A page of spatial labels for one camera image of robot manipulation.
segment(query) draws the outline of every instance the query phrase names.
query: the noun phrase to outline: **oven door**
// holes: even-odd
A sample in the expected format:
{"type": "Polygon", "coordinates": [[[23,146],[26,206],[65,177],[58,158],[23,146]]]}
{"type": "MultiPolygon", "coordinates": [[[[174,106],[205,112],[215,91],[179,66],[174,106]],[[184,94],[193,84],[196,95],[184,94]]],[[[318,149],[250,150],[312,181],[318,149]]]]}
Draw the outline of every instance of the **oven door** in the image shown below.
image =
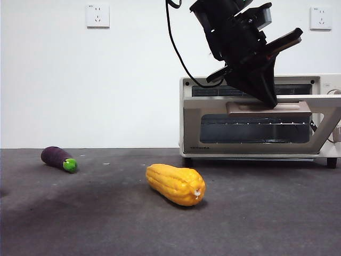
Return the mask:
{"type": "Polygon", "coordinates": [[[184,97],[183,153],[318,154],[341,119],[341,95],[279,95],[278,102],[290,106],[303,102],[310,114],[290,108],[268,112],[250,108],[229,114],[230,104],[255,106],[259,102],[245,97],[184,97]]]}

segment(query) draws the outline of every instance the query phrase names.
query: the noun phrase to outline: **power cord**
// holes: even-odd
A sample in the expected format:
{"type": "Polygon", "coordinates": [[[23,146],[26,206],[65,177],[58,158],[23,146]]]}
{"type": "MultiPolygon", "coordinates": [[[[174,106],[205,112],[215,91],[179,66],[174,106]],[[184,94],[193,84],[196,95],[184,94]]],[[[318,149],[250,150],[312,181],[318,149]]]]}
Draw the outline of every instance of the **power cord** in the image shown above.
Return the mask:
{"type": "Polygon", "coordinates": [[[214,85],[202,85],[200,84],[188,71],[185,63],[183,62],[181,56],[180,56],[180,53],[179,51],[177,50],[176,46],[175,46],[175,43],[174,43],[174,40],[173,40],[173,36],[172,36],[172,30],[171,30],[171,22],[170,22],[170,19],[169,19],[169,8],[168,8],[168,5],[170,5],[171,7],[175,8],[175,9],[178,9],[180,8],[182,4],[182,0],[179,1],[179,4],[175,4],[173,1],[171,0],[166,0],[166,14],[167,14],[167,24],[168,24],[168,33],[169,33],[169,37],[170,37],[170,41],[172,42],[172,45],[173,45],[173,48],[176,52],[176,55],[178,56],[180,62],[181,62],[181,65],[183,66],[183,68],[185,69],[186,73],[189,75],[189,77],[197,84],[199,85],[201,88],[214,88],[214,87],[217,87],[217,86],[220,86],[223,82],[224,82],[224,79],[222,79],[219,83],[217,84],[214,84],[214,85]]]}

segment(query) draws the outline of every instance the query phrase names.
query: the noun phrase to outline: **bumpy yellow gourd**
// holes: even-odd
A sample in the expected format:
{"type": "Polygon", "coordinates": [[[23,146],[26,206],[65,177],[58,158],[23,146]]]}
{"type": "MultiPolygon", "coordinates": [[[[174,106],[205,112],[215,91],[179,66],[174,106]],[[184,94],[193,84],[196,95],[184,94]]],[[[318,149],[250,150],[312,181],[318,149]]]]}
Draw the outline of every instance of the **bumpy yellow gourd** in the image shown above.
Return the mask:
{"type": "Polygon", "coordinates": [[[145,176],[153,189],[178,205],[196,205],[205,194],[205,182],[194,169],[152,164],[145,176]]]}

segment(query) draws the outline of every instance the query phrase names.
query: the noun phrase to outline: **purple eggplant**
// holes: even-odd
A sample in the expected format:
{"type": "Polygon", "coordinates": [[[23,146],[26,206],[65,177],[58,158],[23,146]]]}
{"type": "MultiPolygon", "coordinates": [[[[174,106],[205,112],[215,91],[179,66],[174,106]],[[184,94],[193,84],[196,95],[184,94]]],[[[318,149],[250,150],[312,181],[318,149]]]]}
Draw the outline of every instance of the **purple eggplant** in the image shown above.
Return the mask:
{"type": "Polygon", "coordinates": [[[65,170],[70,173],[76,172],[77,161],[64,149],[59,147],[47,147],[41,155],[42,161],[52,167],[65,170]]]}

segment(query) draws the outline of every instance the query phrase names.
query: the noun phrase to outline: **wall outlet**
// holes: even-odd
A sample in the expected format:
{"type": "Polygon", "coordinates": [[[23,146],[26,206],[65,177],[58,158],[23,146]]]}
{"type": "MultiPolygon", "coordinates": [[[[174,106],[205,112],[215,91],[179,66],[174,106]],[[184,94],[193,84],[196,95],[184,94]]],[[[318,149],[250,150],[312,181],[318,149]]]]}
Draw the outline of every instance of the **wall outlet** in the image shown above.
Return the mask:
{"type": "Polygon", "coordinates": [[[86,24],[88,28],[109,28],[110,7],[108,4],[90,4],[86,7],[86,24]]]}
{"type": "Polygon", "coordinates": [[[330,7],[311,7],[311,30],[332,29],[332,9],[330,7]]]}

